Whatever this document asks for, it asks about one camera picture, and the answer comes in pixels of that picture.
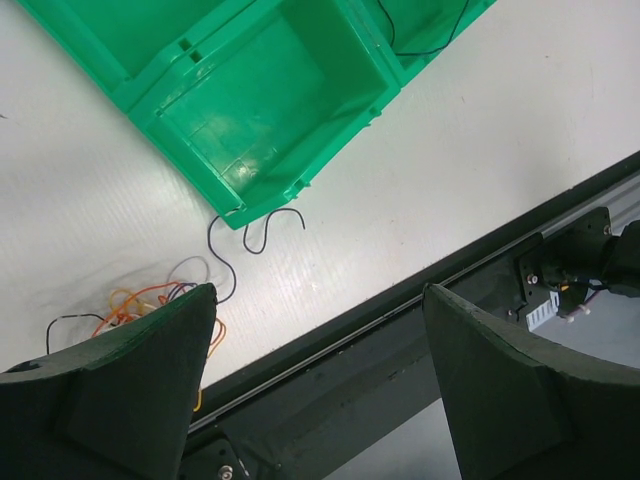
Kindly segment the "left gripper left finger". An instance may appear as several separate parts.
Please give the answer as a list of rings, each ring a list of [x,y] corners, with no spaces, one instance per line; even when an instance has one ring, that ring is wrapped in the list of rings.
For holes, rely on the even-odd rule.
[[[203,284],[3,372],[2,478],[177,478],[215,320]]]

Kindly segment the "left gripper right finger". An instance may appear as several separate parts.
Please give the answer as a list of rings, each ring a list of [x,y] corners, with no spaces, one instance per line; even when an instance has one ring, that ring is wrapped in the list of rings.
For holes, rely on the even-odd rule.
[[[423,312],[465,479],[636,479],[639,371],[429,284]]]

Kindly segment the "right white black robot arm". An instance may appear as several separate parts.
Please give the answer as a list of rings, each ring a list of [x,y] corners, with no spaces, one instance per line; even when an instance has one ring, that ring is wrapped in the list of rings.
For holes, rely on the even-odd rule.
[[[540,277],[551,287],[585,287],[639,296],[639,222],[619,235],[570,231],[547,243],[540,254]]]

